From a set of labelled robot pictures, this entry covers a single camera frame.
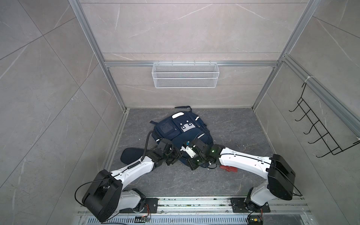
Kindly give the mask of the red leather wallet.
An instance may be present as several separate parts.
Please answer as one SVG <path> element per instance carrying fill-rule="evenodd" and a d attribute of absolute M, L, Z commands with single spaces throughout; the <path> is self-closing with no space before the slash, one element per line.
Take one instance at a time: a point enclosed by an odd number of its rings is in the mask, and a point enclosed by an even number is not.
<path fill-rule="evenodd" d="M 220 168 L 226 170 L 227 172 L 235 172 L 235 173 L 238 172 L 238 168 L 233 167 L 233 166 L 221 165 Z"/>

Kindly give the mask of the navy blue backpack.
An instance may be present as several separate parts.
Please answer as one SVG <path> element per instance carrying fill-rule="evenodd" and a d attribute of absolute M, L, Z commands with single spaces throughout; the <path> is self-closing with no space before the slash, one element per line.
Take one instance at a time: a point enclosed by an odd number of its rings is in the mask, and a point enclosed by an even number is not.
<path fill-rule="evenodd" d="M 207 145 L 214 144 L 207 125 L 197 114 L 193 113 L 192 108 L 190 106 L 179 106 L 178 109 L 180 108 L 189 109 L 189 111 L 177 112 L 160 122 L 150 121 L 154 125 L 154 129 L 148 133 L 141 160 L 144 160 L 146 156 L 155 156 L 156 165 L 163 162 L 160 156 L 154 152 L 161 139 L 172 141 L 173 145 L 181 152 L 181 158 L 178 161 L 186 166 L 188 166 L 187 159 L 190 156 L 186 152 L 181 151 L 183 145 L 187 145 L 195 139 L 200 139 Z"/>

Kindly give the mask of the navy blue pencil case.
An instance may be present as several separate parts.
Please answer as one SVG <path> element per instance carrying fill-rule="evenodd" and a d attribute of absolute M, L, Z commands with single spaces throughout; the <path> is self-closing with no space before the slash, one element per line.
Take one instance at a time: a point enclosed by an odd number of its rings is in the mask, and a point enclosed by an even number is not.
<path fill-rule="evenodd" d="M 132 164 L 143 156 L 144 149 L 141 148 L 126 148 L 122 154 L 120 161 L 126 165 Z"/>

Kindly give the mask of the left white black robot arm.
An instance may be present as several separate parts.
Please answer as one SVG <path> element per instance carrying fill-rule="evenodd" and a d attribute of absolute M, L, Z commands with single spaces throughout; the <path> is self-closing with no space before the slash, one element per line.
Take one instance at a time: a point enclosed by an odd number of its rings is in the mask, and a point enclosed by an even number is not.
<path fill-rule="evenodd" d="M 79 203 L 86 207 L 100 222 L 106 222 L 115 211 L 143 211 L 145 195 L 138 189 L 126 187 L 139 177 L 150 173 L 162 164 L 174 164 L 182 157 L 181 151 L 170 140 L 162 139 L 150 150 L 147 148 L 127 148 L 121 155 L 125 167 L 111 172 L 100 171 L 88 183 L 89 188 Z"/>

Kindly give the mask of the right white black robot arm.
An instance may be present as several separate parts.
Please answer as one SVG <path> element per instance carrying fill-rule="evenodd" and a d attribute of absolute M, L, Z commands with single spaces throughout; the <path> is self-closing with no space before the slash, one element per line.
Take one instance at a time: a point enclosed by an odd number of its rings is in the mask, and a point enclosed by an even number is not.
<path fill-rule="evenodd" d="M 191 170 L 202 165 L 216 164 L 220 167 L 241 169 L 264 178 L 261 185 L 249 190 L 244 200 L 245 208 L 249 211 L 256 212 L 275 198 L 285 201 L 293 199 L 296 174 L 278 154 L 273 154 L 272 157 L 254 156 L 223 145 L 207 145 L 199 139 L 185 142 L 181 150 L 189 155 L 187 165 Z"/>

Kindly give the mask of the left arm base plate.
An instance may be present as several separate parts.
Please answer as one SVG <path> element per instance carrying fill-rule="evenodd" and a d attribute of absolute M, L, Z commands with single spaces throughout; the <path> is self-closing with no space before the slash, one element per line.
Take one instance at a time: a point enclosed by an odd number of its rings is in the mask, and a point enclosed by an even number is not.
<path fill-rule="evenodd" d="M 145 213 L 147 214 L 150 211 L 150 214 L 156 213 L 158 209 L 158 198 L 146 198 L 141 200 L 139 205 L 134 209 L 123 209 L 120 210 L 120 213 Z"/>

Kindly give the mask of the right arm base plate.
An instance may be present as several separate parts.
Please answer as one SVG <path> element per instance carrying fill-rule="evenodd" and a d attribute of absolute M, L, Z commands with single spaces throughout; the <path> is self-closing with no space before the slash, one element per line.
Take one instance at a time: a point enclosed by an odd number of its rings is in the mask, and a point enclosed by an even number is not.
<path fill-rule="evenodd" d="M 269 213 L 270 207 L 268 203 L 263 206 L 258 206 L 254 203 L 247 203 L 246 199 L 243 197 L 233 197 L 229 198 L 230 206 L 234 213 L 247 213 L 247 212 L 257 212 L 257 213 Z"/>

